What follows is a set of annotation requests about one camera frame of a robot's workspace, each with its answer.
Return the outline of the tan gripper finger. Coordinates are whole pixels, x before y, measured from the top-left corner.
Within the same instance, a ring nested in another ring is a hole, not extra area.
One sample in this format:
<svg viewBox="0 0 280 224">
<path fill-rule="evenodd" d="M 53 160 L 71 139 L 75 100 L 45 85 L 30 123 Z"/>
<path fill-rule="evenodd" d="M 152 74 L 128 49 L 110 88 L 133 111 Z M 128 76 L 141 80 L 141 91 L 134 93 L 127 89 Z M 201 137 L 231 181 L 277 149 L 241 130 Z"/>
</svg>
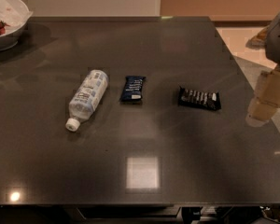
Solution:
<svg viewBox="0 0 280 224">
<path fill-rule="evenodd" d="M 276 112 L 276 106 L 263 103 L 259 98 L 254 97 L 248 106 L 246 119 L 249 122 L 266 122 Z"/>
<path fill-rule="evenodd" d="M 254 93 L 263 103 L 280 107 L 280 66 L 260 73 Z"/>
</svg>

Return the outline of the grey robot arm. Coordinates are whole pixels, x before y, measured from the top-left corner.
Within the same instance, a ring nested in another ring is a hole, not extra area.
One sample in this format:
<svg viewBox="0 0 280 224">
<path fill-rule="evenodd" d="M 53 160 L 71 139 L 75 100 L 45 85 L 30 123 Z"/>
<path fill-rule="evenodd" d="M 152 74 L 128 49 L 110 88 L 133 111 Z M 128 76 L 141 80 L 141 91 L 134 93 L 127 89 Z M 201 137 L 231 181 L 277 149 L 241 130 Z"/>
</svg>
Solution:
<svg viewBox="0 0 280 224">
<path fill-rule="evenodd" d="M 268 27 L 265 55 L 276 67 L 270 72 L 262 71 L 258 77 L 246 116 L 246 122 L 252 127 L 267 123 L 280 108 L 280 12 Z"/>
</svg>

